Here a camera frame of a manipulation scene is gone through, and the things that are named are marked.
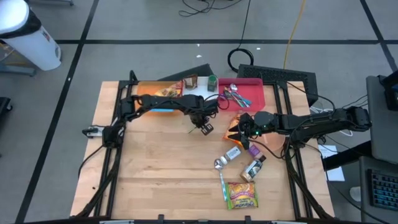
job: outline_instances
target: metal spoon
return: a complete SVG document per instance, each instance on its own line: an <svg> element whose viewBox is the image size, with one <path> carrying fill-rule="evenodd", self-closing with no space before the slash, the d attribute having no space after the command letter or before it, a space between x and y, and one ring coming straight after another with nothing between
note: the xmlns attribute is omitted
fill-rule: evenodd
<svg viewBox="0 0 398 224"><path fill-rule="evenodd" d="M224 201L226 202L226 189L225 189L223 173L221 172L224 167L221 159L216 159L214 161L214 168L220 172L221 187L223 188Z"/></svg>
<svg viewBox="0 0 398 224"><path fill-rule="evenodd" d="M238 90L237 86L236 86L234 83L231 83L231 84L229 85L229 87L230 87L230 89L231 89L232 91L237 91L237 90Z"/></svg>
<svg viewBox="0 0 398 224"><path fill-rule="evenodd" d="M229 88L231 89L231 91L232 92L235 92L236 94L238 94L238 87L234 84L234 83L231 83L230 85L229 85ZM243 100L243 103L244 103L244 105L246 106L246 107L250 107L244 100Z"/></svg>
<svg viewBox="0 0 398 224"><path fill-rule="evenodd" d="M224 94L225 94L227 97L232 97L232 98L234 98L235 101L238 103L238 105L239 105L240 107L244 107L244 105L242 105L242 103L241 103L234 95L232 95L228 90L224 90Z"/></svg>

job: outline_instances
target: wooden table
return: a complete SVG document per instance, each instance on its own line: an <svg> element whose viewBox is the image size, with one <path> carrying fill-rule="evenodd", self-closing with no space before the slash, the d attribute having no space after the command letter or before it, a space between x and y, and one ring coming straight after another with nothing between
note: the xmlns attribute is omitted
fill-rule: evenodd
<svg viewBox="0 0 398 224"><path fill-rule="evenodd" d="M304 89L302 82L293 82ZM109 125L114 109L118 82L103 82L93 124ZM304 93L289 87L294 114L309 114ZM266 106L276 112L273 87L264 86ZM113 206L113 219L157 219L164 214L168 220L294 220L294 211L285 161L274 158L266 150L262 170L255 178L259 208L228 210L223 200L220 177L214 160L234 146L221 139L236 113L220 111L210 119L214 130L204 136L199 130L187 134L193 124L182 113L153 115L147 113L127 124ZM260 141L267 142L279 153L283 136L271 133ZM316 140L309 144L317 147ZM101 145L101 138L89 139L85 156ZM334 216L319 152L301 149L308 189L326 212ZM81 171L71 215L76 215L98 188L105 150L90 159ZM239 174L252 161L243 152L224 170L225 182L242 182ZM305 216L302 194L297 188L301 215ZM101 214L105 213L108 193L104 194Z"/></svg>

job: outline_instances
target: black keyboard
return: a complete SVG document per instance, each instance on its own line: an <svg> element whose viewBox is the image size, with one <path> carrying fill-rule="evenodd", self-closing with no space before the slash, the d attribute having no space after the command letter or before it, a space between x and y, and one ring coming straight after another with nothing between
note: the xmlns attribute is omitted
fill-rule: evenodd
<svg viewBox="0 0 398 224"><path fill-rule="evenodd" d="M398 211L398 176L368 170L370 203L372 206Z"/></svg>

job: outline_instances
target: red tray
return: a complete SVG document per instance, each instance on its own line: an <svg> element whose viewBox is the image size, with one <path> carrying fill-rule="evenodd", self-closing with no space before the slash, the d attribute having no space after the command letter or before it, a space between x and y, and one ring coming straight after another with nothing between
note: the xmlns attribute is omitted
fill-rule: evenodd
<svg viewBox="0 0 398 224"><path fill-rule="evenodd" d="M219 78L219 94L222 94L224 87L229 86L231 83L234 83L238 88L238 93L243 98L250 100L252 104L249 108L240 107L237 102L230 100L227 111L260 111L265 107L264 89L262 88L262 80L260 78ZM218 103L221 108L225 108L228 105L228 102L221 98L218 98Z"/></svg>

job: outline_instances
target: small bottle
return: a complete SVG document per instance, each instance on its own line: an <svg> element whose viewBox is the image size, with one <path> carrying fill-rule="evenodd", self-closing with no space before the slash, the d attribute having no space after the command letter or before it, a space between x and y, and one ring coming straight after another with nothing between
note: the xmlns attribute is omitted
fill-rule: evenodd
<svg viewBox="0 0 398 224"><path fill-rule="evenodd" d="M251 142L249 145L248 152L254 159L259 159L263 161L266 159L265 155L260 151L260 149L258 149L257 146L255 146Z"/></svg>
<svg viewBox="0 0 398 224"><path fill-rule="evenodd" d="M224 165L228 163L228 161L231 161L235 159L238 155L241 154L241 151L239 150L238 147L233 147L232 149L228 150L225 155L220 157L220 160Z"/></svg>
<svg viewBox="0 0 398 224"><path fill-rule="evenodd" d="M260 172L262 163L265 161L266 157L262 156L260 159L255 159L248 166L244 168L241 173L242 179L246 182L251 182L253 178Z"/></svg>

